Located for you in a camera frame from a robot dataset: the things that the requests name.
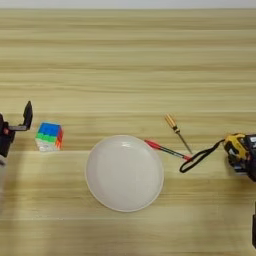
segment wooden table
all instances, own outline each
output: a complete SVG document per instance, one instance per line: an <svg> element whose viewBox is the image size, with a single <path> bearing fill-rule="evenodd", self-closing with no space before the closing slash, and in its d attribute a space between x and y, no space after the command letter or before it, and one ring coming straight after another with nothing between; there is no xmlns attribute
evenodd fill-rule
<svg viewBox="0 0 256 256"><path fill-rule="evenodd" d="M256 184L237 177L220 147L187 174L159 153L159 198L118 213L88 191L84 168L98 141L150 138L194 152L228 133L255 133L256 10L0 11L0 107L19 133L7 167L0 255L255 255ZM42 121L64 129L63 151L39 153Z"/></svg>

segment rubik's cube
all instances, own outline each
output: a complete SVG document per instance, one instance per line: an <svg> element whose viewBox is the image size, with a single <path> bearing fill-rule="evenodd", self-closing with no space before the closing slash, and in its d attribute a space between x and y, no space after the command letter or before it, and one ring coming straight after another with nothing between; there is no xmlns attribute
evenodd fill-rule
<svg viewBox="0 0 256 256"><path fill-rule="evenodd" d="M36 135L36 144L40 151L60 150L63 131L58 124L42 123Z"/></svg>

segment white plate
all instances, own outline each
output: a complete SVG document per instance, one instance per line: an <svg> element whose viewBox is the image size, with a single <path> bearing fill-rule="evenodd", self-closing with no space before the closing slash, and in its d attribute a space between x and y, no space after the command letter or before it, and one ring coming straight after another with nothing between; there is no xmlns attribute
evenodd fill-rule
<svg viewBox="0 0 256 256"><path fill-rule="evenodd" d="M91 193L108 208L137 211L162 190L164 171L157 153L144 141L117 135L99 142L85 171Z"/></svg>

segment black cable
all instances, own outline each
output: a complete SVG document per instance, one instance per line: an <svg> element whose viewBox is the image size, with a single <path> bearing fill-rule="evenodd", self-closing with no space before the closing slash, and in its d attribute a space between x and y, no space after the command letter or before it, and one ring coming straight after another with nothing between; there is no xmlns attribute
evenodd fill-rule
<svg viewBox="0 0 256 256"><path fill-rule="evenodd" d="M208 155L210 155L213 151L215 151L218 146L220 145L221 142L223 142L224 140L220 140L218 141L213 147L202 150L198 153L196 153L194 156L192 156L189 160L187 160L184 164L182 164L182 166L180 167L180 172L185 173L188 170L192 169L193 167L195 167L196 165L198 165L204 158L206 158ZM188 167L184 168L187 164L189 164L190 162L193 162L191 165L189 165Z"/></svg>

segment small screwdriver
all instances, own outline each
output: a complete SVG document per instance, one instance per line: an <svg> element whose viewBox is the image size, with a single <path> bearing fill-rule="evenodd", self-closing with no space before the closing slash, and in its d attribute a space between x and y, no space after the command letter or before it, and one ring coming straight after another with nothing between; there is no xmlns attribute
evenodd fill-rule
<svg viewBox="0 0 256 256"><path fill-rule="evenodd" d="M150 140L144 140L150 147L154 148L154 149L159 149L159 150L162 150L162 151L165 151L169 154L172 154L174 156L177 156L177 157L180 157L180 158L183 158L185 160L189 160L191 157L190 156L186 156L186 155L183 155L181 153L178 153L176 151L173 151L169 148L165 148L165 147L162 147L160 146L159 144L153 142L153 141L150 141Z"/></svg>
<svg viewBox="0 0 256 256"><path fill-rule="evenodd" d="M189 151L190 154L192 153L192 150L190 149L190 147L188 146L187 142L184 140L184 138L182 137L182 135L180 134L180 129L178 128L176 122L174 121L174 119L168 114L165 116L165 120L166 122L171 126L171 128L174 130L174 132L176 134L178 134L178 136L180 137L181 141L183 142L183 144L185 145L185 147L187 148L187 150Z"/></svg>

